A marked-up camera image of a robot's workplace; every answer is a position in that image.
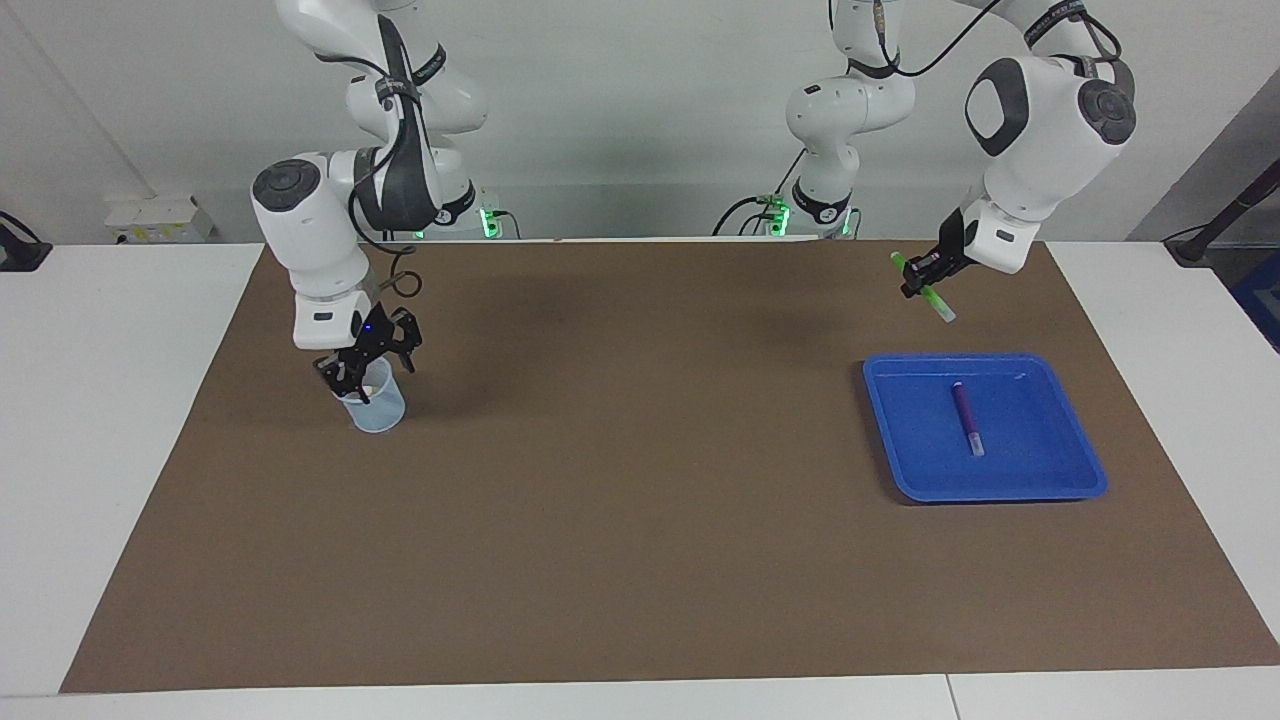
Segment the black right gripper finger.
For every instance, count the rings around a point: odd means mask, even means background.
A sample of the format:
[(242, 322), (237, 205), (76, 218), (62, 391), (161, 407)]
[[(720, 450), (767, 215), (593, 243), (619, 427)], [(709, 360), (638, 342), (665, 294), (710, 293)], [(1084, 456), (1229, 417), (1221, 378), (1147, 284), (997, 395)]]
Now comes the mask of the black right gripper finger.
[(407, 373), (416, 373), (413, 354), (422, 345), (422, 333), (417, 318), (407, 309), (398, 307), (389, 315), (390, 331), (387, 338), (387, 351), (396, 355)]
[(362, 350), (337, 350), (316, 360), (316, 373), (335, 397), (355, 395), (361, 404), (369, 405), (364, 378), (371, 361)]

